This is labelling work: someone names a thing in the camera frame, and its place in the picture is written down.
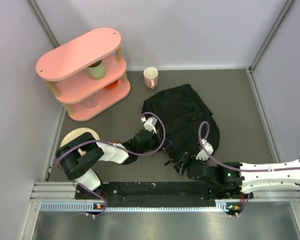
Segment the black student backpack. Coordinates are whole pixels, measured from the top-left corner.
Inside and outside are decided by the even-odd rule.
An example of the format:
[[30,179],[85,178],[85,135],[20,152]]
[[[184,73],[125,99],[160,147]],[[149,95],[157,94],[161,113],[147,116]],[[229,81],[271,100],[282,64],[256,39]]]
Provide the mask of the black student backpack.
[[220,143],[220,130],[198,93],[190,84],[162,90],[143,102],[142,113],[157,115],[164,124],[166,138],[172,145],[166,149],[173,163],[184,153],[196,155],[200,151],[198,131],[203,121],[209,124],[207,141],[216,152]]

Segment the pink mug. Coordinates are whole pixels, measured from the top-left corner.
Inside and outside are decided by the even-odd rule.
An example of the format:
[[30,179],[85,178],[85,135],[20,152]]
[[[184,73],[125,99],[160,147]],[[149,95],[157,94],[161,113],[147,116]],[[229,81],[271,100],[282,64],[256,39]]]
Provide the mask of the pink mug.
[[155,89],[158,85],[159,71],[155,67],[148,67],[143,71],[145,86]]

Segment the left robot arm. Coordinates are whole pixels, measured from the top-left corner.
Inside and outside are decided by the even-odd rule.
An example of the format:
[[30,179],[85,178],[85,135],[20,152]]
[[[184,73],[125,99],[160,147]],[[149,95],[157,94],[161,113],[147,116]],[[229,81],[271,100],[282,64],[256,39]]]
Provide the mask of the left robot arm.
[[95,138],[92,131],[87,129],[56,151],[56,166],[63,170],[68,180],[77,182],[88,195],[96,199],[104,191],[102,181],[92,170],[98,161],[132,164],[140,156],[152,155],[172,145],[170,140],[162,137],[159,130],[143,129],[126,142],[110,143]]

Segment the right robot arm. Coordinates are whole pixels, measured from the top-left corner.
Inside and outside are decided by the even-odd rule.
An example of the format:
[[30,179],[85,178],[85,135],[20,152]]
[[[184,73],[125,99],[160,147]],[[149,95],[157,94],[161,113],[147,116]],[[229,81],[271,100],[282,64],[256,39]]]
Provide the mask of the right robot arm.
[[296,160],[274,164],[249,164],[226,162],[209,165],[185,152],[173,165],[179,175],[187,171],[189,179],[203,183],[214,199],[230,199],[257,191],[300,190],[300,157]]

